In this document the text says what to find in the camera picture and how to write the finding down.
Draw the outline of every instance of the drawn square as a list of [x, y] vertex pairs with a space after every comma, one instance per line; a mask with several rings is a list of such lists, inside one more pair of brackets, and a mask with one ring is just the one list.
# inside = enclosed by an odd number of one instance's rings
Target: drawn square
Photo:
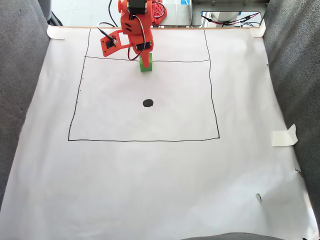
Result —
[[[87, 57], [69, 140], [218, 138], [209, 71], [209, 60], [155, 61], [141, 72], [136, 61]], [[144, 107], [147, 99], [153, 106]]]

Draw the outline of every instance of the black line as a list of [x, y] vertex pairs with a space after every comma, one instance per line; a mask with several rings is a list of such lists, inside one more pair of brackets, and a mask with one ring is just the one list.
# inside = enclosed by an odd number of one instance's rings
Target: black line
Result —
[[75, 106], [74, 106], [74, 113], [73, 113], [73, 116], [72, 116], [72, 120], [71, 120], [71, 122], [70, 122], [69, 133], [68, 133], [68, 141], [70, 141], [70, 130], [71, 130], [72, 122], [74, 121], [74, 118], [75, 118], [75, 115], [76, 115], [77, 102], [78, 102], [79, 91], [80, 91], [80, 85], [81, 85], [81, 81], [82, 81], [82, 75], [84, 74], [86, 56], [87, 56], [88, 49], [89, 49], [90, 33], [91, 33], [91, 28], [90, 28], [89, 36], [88, 36], [88, 47], [86, 48], [86, 52], [85, 52], [85, 56], [84, 56], [84, 60], [83, 60], [81, 78], [80, 78], [80, 83], [79, 83], [79, 87], [78, 87], [78, 93], [77, 93], [77, 95], [76, 95], [76, 101], [75, 101]]
[[90, 40], [90, 33], [91, 33], [91, 29], [89, 31], [89, 36], [88, 36], [88, 46], [86, 49], [86, 53], [84, 56], [84, 61], [83, 61], [83, 66], [82, 66], [82, 73], [81, 73], [81, 78], [80, 78], [80, 83], [79, 83], [79, 87], [78, 87], [78, 93], [76, 96], [76, 102], [75, 102], [75, 107], [74, 107], [74, 113], [73, 113], [73, 117], [70, 123], [70, 127], [69, 127], [69, 133], [68, 133], [68, 141], [69, 142], [77, 142], [77, 141], [91, 141], [91, 142], [121, 142], [121, 143], [128, 143], [128, 142], [170, 142], [170, 143], [178, 143], [178, 142], [203, 142], [203, 141], [209, 141], [209, 140], [213, 140], [213, 139], [219, 139], [220, 138], [220, 133], [219, 133], [219, 127], [218, 127], [218, 122], [217, 122], [217, 115], [216, 115], [216, 110], [215, 110], [215, 105], [214, 105], [214, 100], [212, 98], [212, 82], [211, 82], [211, 58], [210, 58], [210, 53], [209, 53], [209, 48], [208, 48], [208, 43], [207, 43], [207, 37], [206, 37], [206, 32], [205, 30], [203, 30], [204, 32], [204, 38], [205, 38], [205, 43], [206, 43], [206, 49], [208, 50], [208, 56], [209, 59], [207, 60], [199, 60], [199, 61], [164, 61], [164, 60], [154, 60], [153, 62], [172, 62], [172, 63], [196, 63], [196, 62], [206, 62], [209, 61], [210, 62], [210, 67], [209, 67], [209, 80], [210, 80], [210, 86], [211, 86], [211, 102], [212, 102], [212, 106], [213, 106], [213, 111], [214, 111], [214, 116], [215, 116], [215, 123], [216, 123], [216, 129], [218, 131], [218, 137], [213, 137], [213, 138], [208, 138], [208, 139], [201, 139], [201, 140], [98, 140], [98, 139], [73, 139], [70, 140], [70, 130], [71, 130], [71, 126], [72, 126], [72, 122], [75, 118], [75, 114], [76, 114], [76, 109], [77, 109], [77, 102], [78, 102], [78, 97], [79, 97], [79, 91], [80, 91], [80, 86], [81, 86], [81, 82], [82, 82], [82, 76], [84, 73], [84, 68], [85, 68], [85, 62], [86, 62], [86, 58], [93, 58], [93, 59], [109, 59], [109, 60], [123, 60], [123, 61], [131, 61], [129, 59], [119, 59], [119, 58], [102, 58], [102, 57], [95, 57], [95, 56], [87, 56], [88, 53], [88, 49], [89, 49], [89, 40]]
[[[105, 57], [97, 57], [97, 56], [84, 56], [85, 58], [91, 59], [104, 59], [104, 60], [122, 60], [122, 61], [131, 61], [131, 62], [139, 62], [139, 60], [129, 60], [129, 59], [120, 59], [120, 58], [105, 58]], [[152, 60], [152, 62], [170, 62], [170, 63], [197, 63], [197, 62], [206, 62], [207, 60], [198, 60], [198, 61], [165, 61], [165, 60]]]
[[217, 121], [217, 115], [216, 115], [216, 110], [215, 110], [214, 100], [213, 100], [213, 98], [212, 98], [211, 58], [210, 58], [210, 52], [209, 52], [208, 43], [207, 43], [206, 31], [203, 29], [203, 32], [204, 32], [204, 38], [205, 38], [206, 49], [208, 50], [208, 55], [209, 55], [209, 60], [210, 60], [209, 79], [210, 79], [210, 85], [211, 85], [211, 101], [212, 101], [212, 106], [213, 106], [213, 111], [214, 111], [214, 116], [215, 116], [216, 129], [218, 130], [218, 138], [220, 138], [219, 127], [218, 127], [218, 121]]
[[129, 142], [171, 142], [171, 143], [178, 143], [178, 142], [203, 142], [213, 139], [219, 139], [220, 137], [213, 137], [208, 139], [201, 139], [201, 140], [92, 140], [92, 139], [75, 139], [75, 140], [68, 140], [70, 142], [76, 141], [91, 141], [91, 142], [121, 142], [121, 143], [129, 143]]

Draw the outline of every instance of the paper sheet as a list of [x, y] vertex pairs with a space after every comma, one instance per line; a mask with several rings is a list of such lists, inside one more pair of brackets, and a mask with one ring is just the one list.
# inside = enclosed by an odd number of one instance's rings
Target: paper sheet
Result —
[[286, 126], [263, 40], [248, 29], [152, 33], [144, 75], [125, 50], [104, 59], [96, 29], [50, 41], [1, 239], [317, 239], [293, 148], [271, 145]]

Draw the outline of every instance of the red component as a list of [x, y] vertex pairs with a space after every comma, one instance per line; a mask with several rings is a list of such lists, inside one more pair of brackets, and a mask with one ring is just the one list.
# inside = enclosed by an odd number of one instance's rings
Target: red component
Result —
[[[154, 8], [157, 9], [157, 6], [160, 9], [160, 11], [156, 10], [157, 12], [162, 14], [163, 8], [165, 11], [164, 15], [159, 19], [154, 18], [154, 16], [157, 16], [156, 15], [157, 13], [154, 13]], [[118, 10], [119, 10], [119, 13], [121, 13], [120, 20], [121, 20], [121, 28], [122, 29], [116, 30], [116, 31], [112, 32], [111, 34], [109, 34], [109, 36], [111, 36], [112, 38], [116, 38], [117, 43], [115, 46], [107, 48], [107, 43], [110, 42], [110, 39], [106, 36], [100, 40], [101, 46], [102, 46], [102, 53], [103, 53], [104, 57], [107, 57], [120, 49], [131, 48], [131, 47], [133, 48], [133, 51], [136, 54], [139, 54], [141, 52], [141, 50], [138, 50], [136, 48], [136, 45], [144, 43], [143, 34], [141, 31], [141, 26], [140, 26], [139, 20], [135, 17], [132, 20], [130, 20], [130, 13], [128, 12], [128, 0], [123, 0], [122, 2], [121, 2], [121, 0], [118, 0]], [[144, 36], [145, 36], [145, 42], [151, 43], [150, 48], [144, 49], [140, 55], [142, 58], [143, 66], [145, 68], [147, 68], [149, 66], [149, 52], [151, 52], [154, 48], [153, 36], [151, 33], [151, 29], [150, 29], [152, 22], [159, 24], [166, 15], [167, 15], [166, 8], [158, 3], [156, 3], [156, 4], [153, 3], [152, 0], [146, 0], [146, 13], [137, 15], [137, 17], [140, 19], [140, 21], [142, 23]], [[119, 33], [123, 33], [123, 34], [128, 35], [129, 44], [127, 44], [127, 45], [121, 44]]]
[[162, 20], [167, 16], [167, 9], [160, 3], [162, 3], [162, 0], [156, 0], [156, 2], [152, 2], [153, 22], [156, 25], [159, 25], [162, 22]]

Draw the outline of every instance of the tape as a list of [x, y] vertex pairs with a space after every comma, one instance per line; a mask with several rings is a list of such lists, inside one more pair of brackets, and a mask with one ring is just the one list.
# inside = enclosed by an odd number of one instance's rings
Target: tape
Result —
[[265, 35], [266, 29], [267, 29], [266, 22], [263, 19], [259, 28], [257, 28], [257, 27], [250, 28], [250, 31], [251, 31], [252, 37], [262, 38]]
[[51, 39], [65, 40], [66, 39], [65, 38], [66, 31], [67, 31], [66, 28], [48, 25], [48, 28], [46, 30], [46, 34]]
[[292, 146], [298, 142], [296, 125], [293, 124], [286, 131], [272, 132], [272, 147]]

